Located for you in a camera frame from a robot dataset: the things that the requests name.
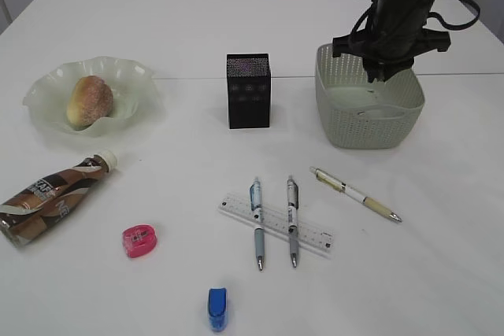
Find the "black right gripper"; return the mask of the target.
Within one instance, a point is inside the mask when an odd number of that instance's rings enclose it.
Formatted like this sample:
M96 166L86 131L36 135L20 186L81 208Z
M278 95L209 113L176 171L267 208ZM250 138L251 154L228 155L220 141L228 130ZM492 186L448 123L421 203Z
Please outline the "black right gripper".
M348 35L332 40L332 56L362 59L369 83L388 81L414 58L450 47L447 31L425 27L434 0L371 0Z

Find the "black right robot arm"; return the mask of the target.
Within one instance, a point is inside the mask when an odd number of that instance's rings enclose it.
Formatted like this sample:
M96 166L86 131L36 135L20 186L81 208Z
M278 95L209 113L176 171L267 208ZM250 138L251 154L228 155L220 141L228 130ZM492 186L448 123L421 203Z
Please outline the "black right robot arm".
M450 31L470 28L475 20L449 24L432 11L435 0L371 0L348 35L332 40L332 55L351 54L362 59L369 82L387 81L413 66L415 57L450 47ZM476 12L473 0L458 0Z

